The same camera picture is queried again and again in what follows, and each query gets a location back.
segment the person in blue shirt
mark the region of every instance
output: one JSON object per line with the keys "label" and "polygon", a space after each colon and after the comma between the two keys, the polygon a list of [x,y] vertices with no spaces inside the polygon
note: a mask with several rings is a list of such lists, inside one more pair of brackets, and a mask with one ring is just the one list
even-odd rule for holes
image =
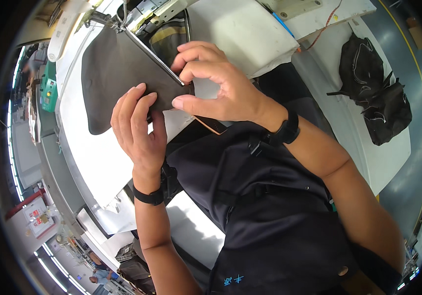
{"label": "person in blue shirt", "polygon": [[119,275],[114,273],[112,270],[107,271],[96,268],[93,271],[93,276],[90,277],[90,281],[91,283],[104,285],[108,282],[108,280],[117,280],[118,277]]}

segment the black fabric pile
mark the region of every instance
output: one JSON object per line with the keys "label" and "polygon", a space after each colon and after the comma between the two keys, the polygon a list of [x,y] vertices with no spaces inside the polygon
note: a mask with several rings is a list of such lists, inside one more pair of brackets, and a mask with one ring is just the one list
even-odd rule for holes
{"label": "black fabric pile", "polygon": [[391,72],[383,79],[383,61],[368,38],[354,33],[342,46],[339,74],[340,91],[328,95],[346,95],[362,106],[363,117],[375,145],[389,142],[411,122],[412,114],[404,85],[398,79],[390,85]]}

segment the gray floor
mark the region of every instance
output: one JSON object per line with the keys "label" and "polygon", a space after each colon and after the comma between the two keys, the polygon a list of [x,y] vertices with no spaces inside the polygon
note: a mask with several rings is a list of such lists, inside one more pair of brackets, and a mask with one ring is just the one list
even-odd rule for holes
{"label": "gray floor", "polygon": [[[383,0],[388,7],[392,1]],[[412,237],[415,223],[422,206],[422,81],[415,61],[395,22],[378,0],[372,0],[377,11],[363,20],[380,43],[393,68],[394,74],[405,85],[405,93],[411,104],[413,120],[409,125],[411,156],[397,175],[380,193],[380,203],[399,224],[405,238]],[[389,9],[405,34],[422,73],[422,50],[412,39],[406,17],[401,8]]]}

